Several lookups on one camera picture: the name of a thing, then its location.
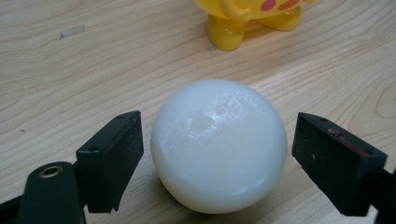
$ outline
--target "bolt hole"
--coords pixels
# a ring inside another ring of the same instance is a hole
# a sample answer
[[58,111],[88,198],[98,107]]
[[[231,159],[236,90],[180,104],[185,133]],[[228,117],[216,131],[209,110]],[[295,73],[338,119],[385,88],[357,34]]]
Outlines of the bolt hole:
[[51,166],[38,174],[41,178],[50,178],[58,175],[64,168],[62,166]]
[[98,151],[99,147],[90,147],[88,148],[89,151]]

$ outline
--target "yellow plastic figurine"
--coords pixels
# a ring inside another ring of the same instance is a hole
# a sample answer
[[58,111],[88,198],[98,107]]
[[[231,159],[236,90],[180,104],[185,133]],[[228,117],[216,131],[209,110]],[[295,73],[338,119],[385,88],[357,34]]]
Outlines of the yellow plastic figurine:
[[300,4],[315,0],[195,0],[206,11],[207,34],[215,47],[237,49],[248,21],[280,31],[294,30],[301,18]]

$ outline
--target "yellow toy foot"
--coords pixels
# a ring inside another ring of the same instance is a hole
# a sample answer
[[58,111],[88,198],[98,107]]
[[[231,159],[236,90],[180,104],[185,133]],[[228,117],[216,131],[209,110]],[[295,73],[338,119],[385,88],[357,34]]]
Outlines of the yellow toy foot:
[[244,39],[246,24],[209,15],[207,35],[212,44],[222,50],[237,49]]
[[292,31],[301,20],[301,9],[300,7],[295,7],[292,10],[286,11],[285,13],[268,17],[260,20],[256,20],[256,22],[279,31]]

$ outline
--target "white sphere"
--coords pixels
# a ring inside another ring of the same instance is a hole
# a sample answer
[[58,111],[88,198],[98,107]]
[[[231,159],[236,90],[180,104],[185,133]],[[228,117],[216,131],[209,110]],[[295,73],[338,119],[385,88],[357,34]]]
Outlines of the white sphere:
[[253,205],[273,187],[287,151],[285,129],[256,91],[205,80],[163,105],[151,155],[169,192],[192,210],[221,214]]

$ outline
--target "wood grain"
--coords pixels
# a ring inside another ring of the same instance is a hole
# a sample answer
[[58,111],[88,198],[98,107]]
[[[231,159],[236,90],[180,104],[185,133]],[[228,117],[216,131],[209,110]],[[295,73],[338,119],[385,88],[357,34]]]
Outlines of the wood grain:
[[[150,157],[163,102],[196,80],[227,78],[267,97],[292,143],[299,111],[333,120],[389,154],[396,166],[396,2],[316,1],[282,33],[251,22],[240,49],[216,50],[192,0],[0,2],[0,203],[26,177],[75,151],[118,114],[140,110],[145,155],[120,210],[89,223],[373,223],[344,217],[288,155],[260,202],[203,215],[167,193]],[[60,38],[74,27],[85,29]]]

